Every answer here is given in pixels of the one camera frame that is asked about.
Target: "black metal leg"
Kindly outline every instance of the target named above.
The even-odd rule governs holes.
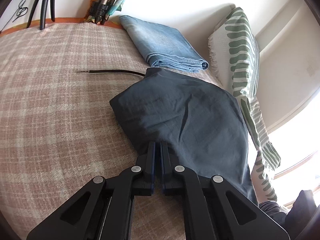
[[[50,14],[51,14],[51,20],[54,22],[55,15],[54,15],[54,0],[50,0]]]
[[[47,13],[48,1],[49,0],[42,0],[41,13],[40,13],[40,30],[43,30],[45,26],[45,16]]]
[[[38,2],[39,2],[39,0],[35,0],[35,1],[33,2],[33,5],[32,5],[32,8],[31,8],[31,11],[30,11],[30,14],[29,14],[28,23],[27,23],[27,27],[26,27],[26,28],[29,28],[29,27],[30,27],[30,24],[31,24],[31,21],[32,21],[32,17],[33,17],[33,14],[35,13],[35,10],[36,10],[36,7],[37,7]]]

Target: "black cable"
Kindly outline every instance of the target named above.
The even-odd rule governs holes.
[[[77,71],[77,73],[130,73],[135,74],[144,77],[145,74],[131,71],[131,70],[125,70],[125,69],[102,69],[102,70],[83,70],[83,71]]]
[[[16,16],[16,18],[15,18],[12,22],[14,22],[16,19],[24,16],[24,15],[28,12],[28,7],[22,7],[25,2],[26,2],[26,0],[24,0],[24,1],[21,0],[21,1],[20,1],[19,5],[18,5],[18,9],[14,12],[14,14],[11,16],[11,18],[9,19],[9,21],[3,26],[3,28],[2,28],[1,31],[0,31],[0,34],[1,34],[1,32],[3,31],[3,29],[8,25],[8,23],[12,20],[12,18],[13,18],[14,16]]]

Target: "green striped pillow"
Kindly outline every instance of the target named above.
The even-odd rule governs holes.
[[[259,77],[259,48],[249,21],[238,7],[225,23],[209,37],[212,67],[223,88],[237,99],[248,131],[258,151],[252,180],[259,202],[276,200],[270,178],[280,165],[280,156],[269,141],[256,91]]]

